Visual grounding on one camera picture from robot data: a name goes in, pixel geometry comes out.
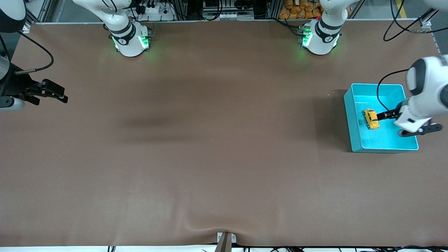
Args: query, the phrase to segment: blue bin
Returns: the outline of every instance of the blue bin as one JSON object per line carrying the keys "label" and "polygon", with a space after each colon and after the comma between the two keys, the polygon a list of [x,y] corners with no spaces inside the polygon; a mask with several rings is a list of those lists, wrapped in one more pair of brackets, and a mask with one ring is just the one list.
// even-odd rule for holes
{"label": "blue bin", "polygon": [[[401,153],[418,150],[417,137],[400,137],[400,128],[393,119],[379,121],[379,128],[369,130],[362,114],[365,109],[377,113],[385,111],[376,98],[377,84],[353,83],[344,95],[345,111],[349,123],[350,141],[353,152]],[[406,99],[403,86],[384,84],[379,88],[379,98],[393,109]]]}

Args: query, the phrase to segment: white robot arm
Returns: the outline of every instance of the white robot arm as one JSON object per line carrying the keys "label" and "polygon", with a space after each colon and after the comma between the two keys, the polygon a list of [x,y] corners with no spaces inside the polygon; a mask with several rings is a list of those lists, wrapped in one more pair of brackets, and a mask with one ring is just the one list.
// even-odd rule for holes
{"label": "white robot arm", "polygon": [[305,26],[310,26],[310,35],[303,41],[303,47],[317,55],[329,53],[336,46],[339,31],[347,20],[347,7],[359,0],[320,0],[325,10],[320,20],[312,20]]}
{"label": "white robot arm", "polygon": [[101,19],[109,31],[115,47],[124,56],[134,57],[149,48],[148,28],[139,22],[131,22],[123,8],[131,0],[73,0]]}
{"label": "white robot arm", "polygon": [[412,96],[395,109],[378,114],[378,119],[393,119],[401,136],[424,135],[442,130],[440,124],[427,124],[432,117],[448,114],[448,55],[417,60],[406,74]]}

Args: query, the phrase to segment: black cable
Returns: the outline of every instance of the black cable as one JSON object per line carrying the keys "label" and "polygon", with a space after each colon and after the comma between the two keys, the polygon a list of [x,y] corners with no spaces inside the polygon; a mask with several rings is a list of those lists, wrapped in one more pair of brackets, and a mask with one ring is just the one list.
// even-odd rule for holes
{"label": "black cable", "polygon": [[286,25],[288,26],[289,31],[291,31],[294,35],[298,36],[298,37],[302,37],[302,35],[296,33],[293,31],[293,29],[291,28],[291,26],[288,24],[288,21],[286,21],[286,19],[284,20],[284,22],[286,23]]}
{"label": "black cable", "polygon": [[1,35],[0,35],[0,40],[1,40],[1,44],[3,46],[4,52],[6,53],[6,56],[8,57],[8,60],[11,61],[11,58],[9,57],[8,49],[6,48],[6,44]]}
{"label": "black cable", "polygon": [[104,0],[101,0],[101,1],[103,2],[103,4],[104,4],[105,6],[107,6],[107,8],[108,8],[109,10],[111,10],[111,11],[117,13],[118,9],[116,8],[116,5],[115,5],[115,3],[113,2],[113,0],[110,0],[110,1],[112,2],[113,7],[115,8],[115,11],[114,11],[108,4],[106,4],[106,2],[105,2]]}
{"label": "black cable", "polygon": [[386,38],[386,35],[388,34],[388,32],[389,32],[389,30],[391,29],[392,25],[393,25],[394,23],[397,23],[396,19],[398,18],[398,15],[400,14],[401,9],[403,8],[403,4],[404,4],[404,2],[405,2],[405,0],[402,0],[402,2],[401,2],[401,4],[400,4],[400,7],[398,8],[398,11],[397,11],[397,13],[396,13],[395,16],[393,15],[393,11],[392,11],[392,17],[393,17],[393,20],[392,20],[391,24],[389,25],[389,27],[387,28],[386,32],[385,32],[384,35],[383,35],[383,41],[384,41],[384,42],[391,41],[392,39],[398,37],[400,34],[402,34],[403,32],[405,32],[409,27],[411,27],[412,25],[414,25],[415,23],[417,23],[418,21],[420,21],[420,19],[422,18],[421,16],[418,17],[416,20],[414,20],[414,21],[413,21],[410,25],[408,25],[406,28],[403,28],[402,26],[400,26],[400,27],[402,27],[402,30],[401,30],[400,32],[398,32],[397,34],[395,34],[395,35],[394,35],[393,37],[391,37],[390,39],[387,39],[387,38]]}
{"label": "black cable", "polygon": [[[392,4],[392,0],[390,0],[391,13],[392,13],[393,21],[392,21],[392,23],[389,25],[388,29],[386,30],[386,33],[384,33],[383,40],[384,40],[385,42],[387,42],[387,41],[391,41],[392,39],[396,38],[398,35],[402,34],[404,31],[408,31],[408,32],[411,32],[411,33],[417,33],[417,34],[426,34],[426,33],[434,33],[434,32],[439,32],[439,31],[443,31],[443,30],[448,30],[448,27],[445,27],[445,28],[442,28],[442,29],[438,29],[438,30],[409,30],[409,28],[410,28],[413,24],[415,24],[415,23],[417,23],[418,21],[422,20],[422,19],[425,18],[429,13],[431,13],[432,11],[434,11],[433,8],[427,10],[422,16],[419,16],[415,21],[413,21],[413,22],[412,22],[410,25],[408,25],[407,27],[403,27],[402,25],[400,25],[400,24],[398,23],[398,21],[397,21],[396,19],[398,18],[398,15],[399,15],[401,9],[403,8],[403,4],[404,4],[404,3],[405,3],[405,0],[402,0],[402,2],[401,2],[401,4],[400,4],[400,7],[398,8],[397,13],[394,14],[394,12],[393,12],[393,4]],[[395,23],[398,27],[401,28],[401,31],[400,31],[398,34],[396,34],[395,36],[393,36],[392,38],[390,38],[390,39],[386,39],[386,34],[387,34],[387,32],[389,32],[390,28],[392,27],[392,24],[394,24],[394,23]]]}
{"label": "black cable", "polygon": [[37,43],[36,41],[34,41],[34,39],[32,39],[32,38],[28,37],[27,35],[23,34],[23,32],[18,31],[17,33],[20,34],[20,35],[22,35],[22,36],[24,36],[24,37],[25,37],[26,39],[28,39],[29,41],[35,43],[35,44],[36,44],[37,46],[39,46],[40,48],[42,48],[42,50],[44,50],[44,51],[50,56],[50,58],[51,58],[51,62],[50,62],[48,65],[46,65],[46,66],[44,66],[44,67],[36,68],[36,69],[34,69],[33,72],[37,72],[37,71],[41,71],[41,70],[45,70],[45,69],[49,68],[49,67],[55,62],[55,59],[53,58],[53,55],[52,55],[52,54],[51,54],[45,47],[41,46],[39,43]]}
{"label": "black cable", "polygon": [[279,24],[281,24],[281,25],[283,25],[283,26],[286,26],[286,27],[299,28],[299,26],[293,26],[293,25],[285,24],[285,23],[283,23],[281,20],[279,20],[278,18],[275,18],[275,17],[272,17],[272,18],[270,18],[270,19],[275,20],[275,21],[277,21]]}
{"label": "black cable", "polygon": [[174,12],[177,13],[179,16],[181,16],[181,17],[182,17],[182,20],[185,20],[185,18],[188,18],[188,16],[179,13],[179,12],[177,11],[177,9],[174,7],[174,5],[171,6],[171,4],[170,4],[170,9],[174,9]]}
{"label": "black cable", "polygon": [[134,14],[134,10],[132,8],[130,8],[130,9],[131,9],[131,12],[132,12],[132,17],[134,18],[135,21],[137,21],[137,17]]}
{"label": "black cable", "polygon": [[379,101],[379,103],[388,111],[389,109],[386,107],[386,105],[384,105],[384,103],[382,103],[382,101],[379,99],[379,86],[381,85],[381,82],[383,82],[383,80],[385,79],[385,78],[387,78],[387,77],[389,77],[389,76],[391,76],[391,75],[393,75],[393,74],[397,74],[397,73],[401,73],[401,72],[406,72],[406,71],[408,71],[409,70],[409,68],[408,69],[403,69],[403,70],[400,70],[400,71],[395,71],[395,72],[392,72],[392,73],[390,73],[390,74],[387,74],[386,76],[384,76],[379,82],[378,82],[378,85],[376,86],[376,98],[378,99],[378,101]]}
{"label": "black cable", "polygon": [[212,19],[206,19],[203,15],[201,15],[200,12],[201,12],[201,8],[202,8],[202,7],[199,7],[199,8],[198,8],[198,6],[199,6],[199,4],[200,4],[201,2],[202,2],[201,0],[198,0],[198,1],[196,2],[196,13],[197,13],[197,15],[198,15],[198,18],[200,18],[201,20],[213,21],[213,20],[215,20],[215,19],[217,19],[217,18],[220,17],[220,15],[221,15],[222,12],[223,12],[223,1],[222,1],[222,0],[219,1],[220,5],[221,5],[221,10],[219,10],[219,9],[220,9],[220,6],[218,5],[218,7],[216,8],[216,9],[218,10],[218,12],[216,13],[216,15],[215,15]]}

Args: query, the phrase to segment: yellow toy car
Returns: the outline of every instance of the yellow toy car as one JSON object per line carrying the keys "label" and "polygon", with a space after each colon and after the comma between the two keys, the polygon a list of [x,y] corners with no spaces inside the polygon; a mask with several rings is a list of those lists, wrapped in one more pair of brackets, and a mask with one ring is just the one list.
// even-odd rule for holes
{"label": "yellow toy car", "polygon": [[379,128],[378,117],[373,109],[365,109],[362,114],[366,118],[367,128],[376,130]]}

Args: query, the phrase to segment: brown mat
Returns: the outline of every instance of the brown mat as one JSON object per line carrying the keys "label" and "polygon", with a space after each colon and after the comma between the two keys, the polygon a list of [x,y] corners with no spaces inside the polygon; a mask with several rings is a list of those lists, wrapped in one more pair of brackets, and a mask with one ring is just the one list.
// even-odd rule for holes
{"label": "brown mat", "polygon": [[[448,245],[447,129],[418,152],[350,151],[350,84],[437,54],[431,35],[383,42],[388,24],[348,22],[327,56],[275,22],[159,24],[136,58],[101,25],[32,26],[56,60],[32,77],[69,103],[1,113],[0,244],[195,244],[228,230],[256,246]],[[48,60],[21,38],[13,62]]]}

